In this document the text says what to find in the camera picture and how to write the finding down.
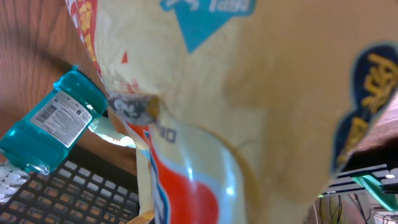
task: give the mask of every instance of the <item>teal bottle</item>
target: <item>teal bottle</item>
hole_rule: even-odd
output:
[[[90,123],[107,107],[101,90],[77,67],[53,86],[0,140],[0,150],[15,169],[42,174],[56,169]]]

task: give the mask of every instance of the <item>plastic packaging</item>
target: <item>plastic packaging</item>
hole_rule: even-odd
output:
[[[19,181],[30,171],[45,175],[53,171],[106,107],[101,90],[76,67],[66,73],[54,83],[53,91],[0,140],[0,150],[8,158],[0,166],[4,170],[0,171],[0,179],[10,178],[5,172],[18,174],[21,178],[13,180]],[[8,195],[4,190],[18,185],[3,181],[0,197]]]
[[[156,223],[301,222],[396,90],[394,1],[66,2]]]

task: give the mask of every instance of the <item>black basket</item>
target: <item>black basket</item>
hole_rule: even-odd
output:
[[[50,175],[31,178],[4,205],[1,223],[127,223],[138,216],[137,178],[76,146]]]

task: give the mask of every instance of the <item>chip bag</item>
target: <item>chip bag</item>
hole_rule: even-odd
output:
[[[396,89],[395,1],[66,2],[156,223],[300,223]]]

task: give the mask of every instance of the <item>red triangle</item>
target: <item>red triangle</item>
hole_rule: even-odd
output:
[[[122,63],[129,63],[129,60],[127,59],[127,52],[124,52],[123,58],[122,58]]]

